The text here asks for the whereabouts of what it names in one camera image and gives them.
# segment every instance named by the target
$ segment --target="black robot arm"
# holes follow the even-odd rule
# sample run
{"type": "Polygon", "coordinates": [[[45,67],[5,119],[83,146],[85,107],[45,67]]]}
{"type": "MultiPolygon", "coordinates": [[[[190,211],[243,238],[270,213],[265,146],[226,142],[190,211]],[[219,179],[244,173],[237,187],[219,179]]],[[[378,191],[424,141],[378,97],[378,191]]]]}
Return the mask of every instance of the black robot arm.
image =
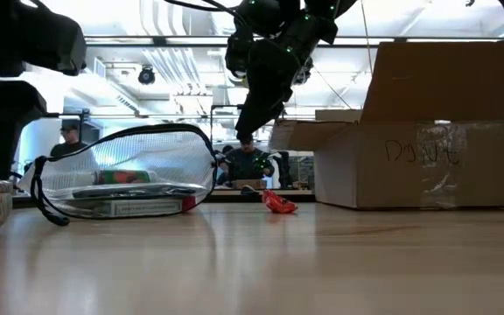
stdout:
{"type": "Polygon", "coordinates": [[[313,67],[311,54],[320,40],[332,44],[338,33],[335,18],[356,0],[243,0],[236,9],[246,24],[235,20],[229,38],[227,69],[248,82],[248,95],[235,128],[249,135],[277,118],[292,96],[291,86],[303,84],[313,67]],[[254,40],[254,34],[262,39],[254,40]]]}
{"type": "MultiPolygon", "coordinates": [[[[39,0],[31,5],[0,0],[0,77],[19,76],[25,62],[77,75],[85,66],[86,50],[81,27],[71,18],[51,12],[39,0]]],[[[46,102],[35,87],[0,80],[0,179],[9,177],[23,127],[46,114],[46,102]]]]}

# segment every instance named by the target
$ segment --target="open cardboard box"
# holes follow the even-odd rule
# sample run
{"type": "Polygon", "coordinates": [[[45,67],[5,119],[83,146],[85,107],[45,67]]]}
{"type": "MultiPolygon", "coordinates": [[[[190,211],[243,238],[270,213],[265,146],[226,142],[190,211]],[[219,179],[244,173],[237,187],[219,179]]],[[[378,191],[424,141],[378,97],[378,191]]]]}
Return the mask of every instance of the open cardboard box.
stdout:
{"type": "Polygon", "coordinates": [[[504,41],[382,43],[362,115],[317,118],[276,122],[269,146],[314,151],[320,202],[504,207],[504,41]]]}

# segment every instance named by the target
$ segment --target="zippered pouch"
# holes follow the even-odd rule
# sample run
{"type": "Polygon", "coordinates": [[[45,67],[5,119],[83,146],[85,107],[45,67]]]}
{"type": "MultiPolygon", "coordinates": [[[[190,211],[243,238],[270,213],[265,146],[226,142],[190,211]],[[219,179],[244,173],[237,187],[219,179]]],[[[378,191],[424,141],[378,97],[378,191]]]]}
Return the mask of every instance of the zippered pouch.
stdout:
{"type": "Polygon", "coordinates": [[[38,157],[17,186],[51,222],[182,214],[214,189],[217,160],[200,128],[125,129],[62,157],[38,157]]]}

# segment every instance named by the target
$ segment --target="wooden table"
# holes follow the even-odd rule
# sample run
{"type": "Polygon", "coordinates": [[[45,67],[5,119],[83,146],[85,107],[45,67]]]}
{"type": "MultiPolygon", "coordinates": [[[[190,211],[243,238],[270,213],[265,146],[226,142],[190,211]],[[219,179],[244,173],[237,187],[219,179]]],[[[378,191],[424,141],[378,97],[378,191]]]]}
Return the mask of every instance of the wooden table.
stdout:
{"type": "MultiPolygon", "coordinates": [[[[312,190],[275,190],[277,194],[282,195],[313,195],[312,190]]],[[[240,196],[242,193],[240,190],[234,189],[216,189],[211,193],[213,196],[240,196]]]]}
{"type": "Polygon", "coordinates": [[[504,314],[504,212],[207,204],[0,230],[0,314],[504,314]]]}

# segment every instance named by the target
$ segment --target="person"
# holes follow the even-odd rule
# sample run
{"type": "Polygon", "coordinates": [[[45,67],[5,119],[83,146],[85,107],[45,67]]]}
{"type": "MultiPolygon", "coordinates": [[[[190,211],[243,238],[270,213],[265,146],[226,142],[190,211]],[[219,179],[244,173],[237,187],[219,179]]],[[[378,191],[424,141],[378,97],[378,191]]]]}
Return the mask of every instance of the person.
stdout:
{"type": "MultiPolygon", "coordinates": [[[[264,175],[271,177],[274,172],[274,167],[272,165],[267,166],[262,171],[258,171],[255,168],[254,162],[255,158],[263,154],[262,150],[254,147],[254,138],[252,135],[247,135],[241,138],[241,148],[231,150],[227,154],[227,160],[234,164],[230,174],[230,178],[237,179],[261,179],[264,175]]],[[[228,167],[224,167],[224,173],[229,177],[228,167]]]]}
{"type": "MultiPolygon", "coordinates": [[[[223,153],[224,156],[226,156],[230,151],[234,150],[232,145],[225,145],[223,147],[223,150],[221,150],[221,153],[223,153]]],[[[223,185],[228,181],[228,166],[227,163],[221,162],[219,163],[219,168],[217,169],[217,185],[223,185]]]]}
{"type": "Polygon", "coordinates": [[[87,146],[79,141],[79,127],[77,127],[77,125],[71,124],[63,126],[60,131],[65,142],[54,145],[50,152],[50,156],[61,157],[79,151],[87,146]]]}

